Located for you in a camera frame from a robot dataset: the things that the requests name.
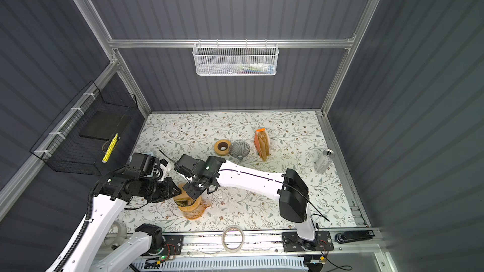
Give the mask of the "grey glass dripper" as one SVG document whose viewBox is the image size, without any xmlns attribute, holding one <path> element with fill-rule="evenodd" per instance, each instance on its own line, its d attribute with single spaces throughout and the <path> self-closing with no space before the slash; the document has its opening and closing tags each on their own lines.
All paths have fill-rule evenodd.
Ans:
<svg viewBox="0 0 484 272">
<path fill-rule="evenodd" d="M 229 155 L 240 161 L 247 157 L 250 153 L 250 146 L 247 142 L 239 140 L 234 141 L 229 146 Z"/>
</svg>

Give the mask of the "orange glass carafe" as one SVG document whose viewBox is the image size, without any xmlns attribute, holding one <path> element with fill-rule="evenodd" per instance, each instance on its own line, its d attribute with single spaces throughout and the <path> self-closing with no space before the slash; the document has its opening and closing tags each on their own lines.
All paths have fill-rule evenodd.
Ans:
<svg viewBox="0 0 484 272">
<path fill-rule="evenodd" d="M 201 205 L 200 207 L 198 208 L 197 211 L 194 211 L 194 212 L 184 212 L 184 217 L 188 220 L 195 220 L 195 219 L 198 219 L 200 218 L 206 209 L 208 209 L 209 207 L 211 206 L 211 204 L 209 202 L 206 202 L 206 201 L 201 201 Z"/>
</svg>

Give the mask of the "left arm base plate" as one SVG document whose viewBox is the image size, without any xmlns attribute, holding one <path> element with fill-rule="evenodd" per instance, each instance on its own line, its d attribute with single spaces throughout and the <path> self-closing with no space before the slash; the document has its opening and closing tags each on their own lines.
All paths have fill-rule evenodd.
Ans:
<svg viewBox="0 0 484 272">
<path fill-rule="evenodd" d="M 143 256 L 178 256 L 181 255 L 184 236 L 183 235 L 164 235 L 163 246 L 149 250 Z"/>
</svg>

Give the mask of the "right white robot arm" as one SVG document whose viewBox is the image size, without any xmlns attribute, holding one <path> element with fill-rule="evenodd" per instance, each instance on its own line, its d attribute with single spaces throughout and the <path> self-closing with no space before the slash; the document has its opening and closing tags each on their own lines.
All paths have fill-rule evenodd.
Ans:
<svg viewBox="0 0 484 272">
<path fill-rule="evenodd" d="M 247 168 L 222 157 L 210 156 L 206 161 L 184 154 L 175 171 L 187 178 L 183 190 L 192 199 L 210 187 L 238 188 L 250 191 L 279 204 L 280 216 L 296 224 L 297 235 L 306 242 L 316 241 L 316 225 L 311 218 L 309 188 L 293 169 L 283 173 L 267 173 Z"/>
</svg>

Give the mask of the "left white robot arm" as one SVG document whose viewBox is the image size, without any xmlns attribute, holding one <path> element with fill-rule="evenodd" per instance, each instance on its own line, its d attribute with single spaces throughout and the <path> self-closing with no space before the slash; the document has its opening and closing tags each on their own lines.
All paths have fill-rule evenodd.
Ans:
<svg viewBox="0 0 484 272">
<path fill-rule="evenodd" d="M 123 271 L 145 253 L 159 255 L 166 243 L 160 227 L 143 224 L 112 254 L 94 264 L 104 238 L 134 197 L 161 203 L 181 194 L 170 171 L 174 163 L 135 153 L 131 162 L 96 182 L 89 191 L 86 214 L 48 271 Z"/>
</svg>

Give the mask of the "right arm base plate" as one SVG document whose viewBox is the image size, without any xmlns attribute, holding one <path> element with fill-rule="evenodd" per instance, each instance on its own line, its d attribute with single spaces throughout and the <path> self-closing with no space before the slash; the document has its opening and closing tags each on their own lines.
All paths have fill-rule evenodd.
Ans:
<svg viewBox="0 0 484 272">
<path fill-rule="evenodd" d="M 334 250 L 333 240 L 329 231 L 319 230 L 313 241 L 300 238 L 296 232 L 283 232 L 282 244 L 286 253 L 293 252 L 327 252 Z"/>
</svg>

